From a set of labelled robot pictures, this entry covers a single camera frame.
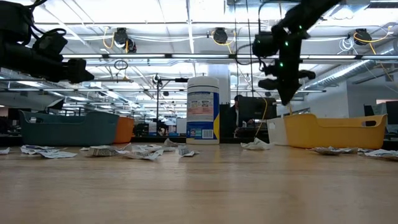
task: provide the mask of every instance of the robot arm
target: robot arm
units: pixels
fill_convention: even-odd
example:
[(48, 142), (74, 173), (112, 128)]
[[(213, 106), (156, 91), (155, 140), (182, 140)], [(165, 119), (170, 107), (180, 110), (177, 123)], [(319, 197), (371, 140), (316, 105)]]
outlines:
[(299, 78), (315, 78), (315, 73), (311, 71), (299, 71), (302, 40), (309, 38), (307, 30), (322, 14), (340, 1), (302, 0), (287, 11), (285, 17), (272, 27), (271, 32), (260, 32), (256, 35), (252, 51), (259, 59), (275, 55), (279, 51), (279, 59), (275, 60), (275, 65), (261, 70), (277, 79), (261, 80), (258, 85), (266, 90), (278, 90), (283, 105), (288, 104), (301, 87)]

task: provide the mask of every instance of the table surface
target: table surface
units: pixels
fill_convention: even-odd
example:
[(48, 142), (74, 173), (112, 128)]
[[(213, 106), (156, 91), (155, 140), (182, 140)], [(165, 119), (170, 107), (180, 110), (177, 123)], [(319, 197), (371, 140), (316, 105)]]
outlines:
[[(0, 156), (0, 223), (396, 223), (398, 163), (190, 146), (156, 162)], [(66, 151), (78, 152), (78, 148)]]

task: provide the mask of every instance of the computer monitor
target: computer monitor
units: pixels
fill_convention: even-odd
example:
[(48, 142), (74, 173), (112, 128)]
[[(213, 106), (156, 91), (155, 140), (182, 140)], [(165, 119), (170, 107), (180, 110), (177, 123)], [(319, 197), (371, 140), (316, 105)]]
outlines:
[(240, 96), (238, 102), (240, 118), (262, 119), (266, 105), (267, 111), (264, 119), (273, 119), (277, 117), (275, 98)]
[(398, 124), (398, 101), (386, 102), (388, 124)]
[(8, 108), (8, 119), (12, 121), (19, 121), (19, 110), (27, 112), (32, 111), (30, 108)]

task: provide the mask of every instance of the teal bin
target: teal bin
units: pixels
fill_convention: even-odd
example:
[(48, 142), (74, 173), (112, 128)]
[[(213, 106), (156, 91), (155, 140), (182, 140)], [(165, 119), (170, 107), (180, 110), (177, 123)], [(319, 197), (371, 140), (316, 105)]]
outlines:
[(86, 116), (58, 116), (19, 111), (24, 144), (100, 146), (112, 144), (119, 116), (99, 111)]

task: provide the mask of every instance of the yellow bin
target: yellow bin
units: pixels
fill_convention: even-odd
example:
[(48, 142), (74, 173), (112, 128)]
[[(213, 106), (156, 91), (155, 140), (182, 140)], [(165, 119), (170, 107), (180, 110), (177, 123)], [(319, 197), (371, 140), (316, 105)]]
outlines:
[[(314, 114), (284, 117), (287, 141), (290, 146), (360, 147), (380, 149), (383, 145), (386, 115), (358, 118), (317, 118)], [(375, 126), (365, 126), (375, 121)]]

